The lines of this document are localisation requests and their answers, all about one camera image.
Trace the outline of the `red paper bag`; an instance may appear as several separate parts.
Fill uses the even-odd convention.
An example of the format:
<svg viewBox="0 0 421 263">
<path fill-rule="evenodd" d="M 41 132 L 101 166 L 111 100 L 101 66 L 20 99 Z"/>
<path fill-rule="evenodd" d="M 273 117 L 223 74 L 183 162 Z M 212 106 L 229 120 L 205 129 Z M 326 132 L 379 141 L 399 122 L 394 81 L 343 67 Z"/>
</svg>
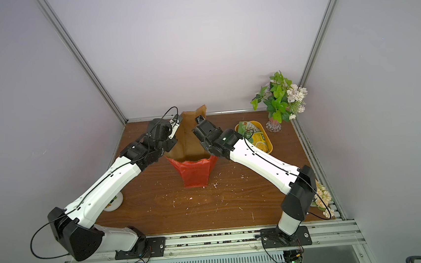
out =
<svg viewBox="0 0 421 263">
<path fill-rule="evenodd" d="M 181 115 L 182 122 L 176 132 L 177 143 L 165 156 L 181 176 L 184 188 L 206 187 L 218 158 L 210 155 L 192 132 L 197 125 L 195 119 L 206 116 L 206 106 Z"/>
</svg>

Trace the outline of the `green yellow condiment packet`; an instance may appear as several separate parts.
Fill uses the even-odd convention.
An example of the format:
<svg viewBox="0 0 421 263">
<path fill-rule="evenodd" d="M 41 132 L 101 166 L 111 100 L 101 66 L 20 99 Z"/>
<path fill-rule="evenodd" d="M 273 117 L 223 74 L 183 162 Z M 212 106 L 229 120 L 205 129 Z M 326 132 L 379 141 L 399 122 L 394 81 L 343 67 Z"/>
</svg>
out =
<svg viewBox="0 0 421 263">
<path fill-rule="evenodd" d="M 265 140 L 265 135 L 261 131 L 254 132 L 249 141 L 253 144 L 253 146 L 257 147 L 257 149 L 262 150 L 265 153 L 270 151 L 269 146 Z"/>
</svg>

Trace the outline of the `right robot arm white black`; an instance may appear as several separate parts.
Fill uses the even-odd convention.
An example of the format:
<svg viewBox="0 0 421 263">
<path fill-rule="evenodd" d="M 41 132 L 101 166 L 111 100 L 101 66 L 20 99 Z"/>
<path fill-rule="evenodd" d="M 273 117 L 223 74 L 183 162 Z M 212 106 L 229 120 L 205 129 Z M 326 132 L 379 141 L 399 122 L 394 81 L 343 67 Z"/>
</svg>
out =
<svg viewBox="0 0 421 263">
<path fill-rule="evenodd" d="M 285 195 L 278 233 L 295 234 L 305 220 L 317 193 L 316 176 L 311 167 L 287 164 L 252 145 L 238 132 L 222 130 L 203 116 L 198 116 L 192 130 L 201 146 L 219 158 L 239 163 L 277 187 Z"/>
</svg>

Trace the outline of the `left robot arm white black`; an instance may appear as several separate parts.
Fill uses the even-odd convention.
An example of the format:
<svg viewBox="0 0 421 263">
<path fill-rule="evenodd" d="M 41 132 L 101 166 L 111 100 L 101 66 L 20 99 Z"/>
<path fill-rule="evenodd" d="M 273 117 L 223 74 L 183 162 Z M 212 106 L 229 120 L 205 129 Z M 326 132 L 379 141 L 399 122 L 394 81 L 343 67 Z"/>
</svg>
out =
<svg viewBox="0 0 421 263">
<path fill-rule="evenodd" d="M 86 260 L 96 252 L 114 251 L 120 260 L 145 255 L 146 236 L 137 228 L 102 227 L 96 221 L 130 181 L 171 151 L 181 122 L 178 114 L 170 121 L 156 118 L 149 122 L 146 132 L 127 145 L 86 192 L 64 209 L 50 211 L 47 218 L 55 240 L 76 261 Z"/>
</svg>

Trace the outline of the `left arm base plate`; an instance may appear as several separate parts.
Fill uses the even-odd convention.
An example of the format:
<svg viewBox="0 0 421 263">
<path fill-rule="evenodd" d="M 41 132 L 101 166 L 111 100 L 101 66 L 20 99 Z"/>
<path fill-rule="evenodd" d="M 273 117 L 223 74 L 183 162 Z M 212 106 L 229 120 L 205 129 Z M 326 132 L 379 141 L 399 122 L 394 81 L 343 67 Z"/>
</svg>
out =
<svg viewBox="0 0 421 263">
<path fill-rule="evenodd" d="M 115 260 L 162 257 L 165 246 L 165 237 L 139 238 L 130 251 L 116 251 Z"/>
</svg>

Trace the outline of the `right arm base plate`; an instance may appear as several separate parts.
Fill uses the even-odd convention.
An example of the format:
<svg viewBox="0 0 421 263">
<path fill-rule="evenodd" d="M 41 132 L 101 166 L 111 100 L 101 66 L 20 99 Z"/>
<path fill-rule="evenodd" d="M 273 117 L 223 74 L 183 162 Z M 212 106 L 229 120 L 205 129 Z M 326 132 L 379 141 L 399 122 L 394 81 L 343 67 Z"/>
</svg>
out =
<svg viewBox="0 0 421 263">
<path fill-rule="evenodd" d="M 287 235 L 278 228 L 265 228 L 259 231 L 262 245 L 266 249 L 310 246 L 313 244 L 307 226 L 299 226 L 293 235 Z"/>
</svg>

